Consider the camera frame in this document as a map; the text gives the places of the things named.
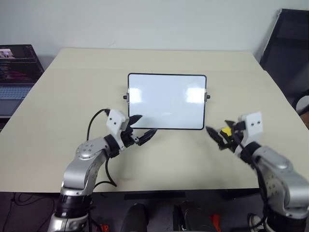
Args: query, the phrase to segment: floor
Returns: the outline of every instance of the floor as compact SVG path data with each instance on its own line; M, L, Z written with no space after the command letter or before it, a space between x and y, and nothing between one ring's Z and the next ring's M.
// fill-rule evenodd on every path
M108 224L111 232L119 232L123 219L130 206L135 203L143 203L147 207L150 222L148 232L172 231L172 212L174 204L183 201L194 201L206 212L219 214L221 216L220 226L222 232L228 232L232 227L246 226L247 214L262 213L262 200L259 195L237 198L235 200L224 200L221 194L215 190L191 190L182 191L182 196L164 196L152 199L132 199L134 192L109 192L94 193L93 200L95 209L92 216L97 222ZM3 227L13 194L8 192L0 193L0 228ZM20 200L25 201L28 194L22 194ZM33 196L28 202L39 199L41 196ZM53 200L44 198L34 204L18 206L12 204L12 211L5 227L5 232L35 232L42 223L49 218L53 208ZM46 222L39 231L47 231Z

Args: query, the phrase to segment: whiteboard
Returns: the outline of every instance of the whiteboard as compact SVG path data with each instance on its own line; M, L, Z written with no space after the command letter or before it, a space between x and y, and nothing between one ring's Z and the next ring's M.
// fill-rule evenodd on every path
M129 116L143 116L132 127L203 129L206 80L205 75L130 73Z

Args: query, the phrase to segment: white wall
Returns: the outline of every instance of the white wall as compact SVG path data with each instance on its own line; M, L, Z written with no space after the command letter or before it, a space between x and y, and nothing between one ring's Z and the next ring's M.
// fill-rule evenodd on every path
M276 12L309 0L0 0L0 44L32 44L47 67L63 47L250 50Z

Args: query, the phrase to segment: laptop screen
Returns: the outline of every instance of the laptop screen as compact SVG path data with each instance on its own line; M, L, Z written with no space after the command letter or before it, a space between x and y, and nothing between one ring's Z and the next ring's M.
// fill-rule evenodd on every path
M0 45L0 84L35 83L43 72L31 45Z

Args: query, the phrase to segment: red part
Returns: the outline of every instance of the red part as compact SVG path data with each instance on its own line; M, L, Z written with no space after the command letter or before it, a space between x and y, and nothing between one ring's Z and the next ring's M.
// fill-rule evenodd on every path
M108 225L100 225L103 232L110 232L110 227Z
M217 232L221 232L220 229L220 215L214 214L210 216L213 225L215 226Z

